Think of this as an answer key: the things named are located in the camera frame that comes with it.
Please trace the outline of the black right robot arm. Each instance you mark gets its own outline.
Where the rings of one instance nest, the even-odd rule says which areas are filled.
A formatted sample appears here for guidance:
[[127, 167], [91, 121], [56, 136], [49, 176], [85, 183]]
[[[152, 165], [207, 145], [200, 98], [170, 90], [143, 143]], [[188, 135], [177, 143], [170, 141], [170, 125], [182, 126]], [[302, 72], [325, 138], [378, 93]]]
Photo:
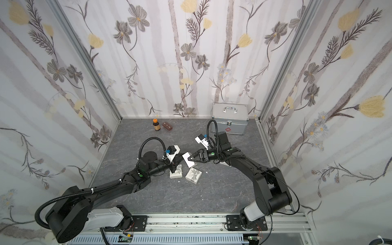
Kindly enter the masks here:
[[207, 124], [205, 138], [209, 148], [185, 156], [195, 163], [226, 163], [248, 177], [253, 184], [255, 201], [240, 211], [240, 224], [245, 229], [265, 216], [271, 216], [292, 203], [294, 190], [286, 184], [280, 169], [265, 167], [247, 157], [239, 148], [233, 147], [224, 131], [218, 131], [218, 123], [212, 119]]

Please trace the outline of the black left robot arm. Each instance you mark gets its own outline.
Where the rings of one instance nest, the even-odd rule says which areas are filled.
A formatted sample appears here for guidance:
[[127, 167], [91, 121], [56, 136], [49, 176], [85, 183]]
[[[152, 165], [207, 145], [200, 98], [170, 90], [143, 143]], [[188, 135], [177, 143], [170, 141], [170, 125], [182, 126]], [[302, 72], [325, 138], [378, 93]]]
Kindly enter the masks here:
[[118, 180], [96, 187], [68, 188], [60, 197], [38, 207], [36, 223], [51, 230], [58, 243], [66, 243], [80, 233], [104, 228], [125, 230], [134, 224], [132, 214], [123, 205], [102, 209], [101, 205], [146, 188], [152, 177], [167, 169], [175, 172], [183, 160], [178, 145], [164, 147], [161, 158], [155, 152], [143, 153], [140, 148], [135, 168]]

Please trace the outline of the white jewelry box lid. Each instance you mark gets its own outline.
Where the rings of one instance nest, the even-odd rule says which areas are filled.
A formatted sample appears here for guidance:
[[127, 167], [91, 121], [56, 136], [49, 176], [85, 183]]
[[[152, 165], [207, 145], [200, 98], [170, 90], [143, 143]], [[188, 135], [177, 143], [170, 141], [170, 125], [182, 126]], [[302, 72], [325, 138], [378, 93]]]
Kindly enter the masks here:
[[194, 167], [196, 164], [195, 164], [195, 162], [189, 160], [189, 157], [190, 157], [190, 156], [191, 156], [191, 154], [190, 154], [189, 152], [187, 152], [187, 153], [184, 153], [184, 154], [182, 155], [182, 158], [184, 159], [184, 161], [185, 161], [185, 163], [187, 164], [187, 166], [188, 166], [189, 168], [192, 168], [192, 167]]

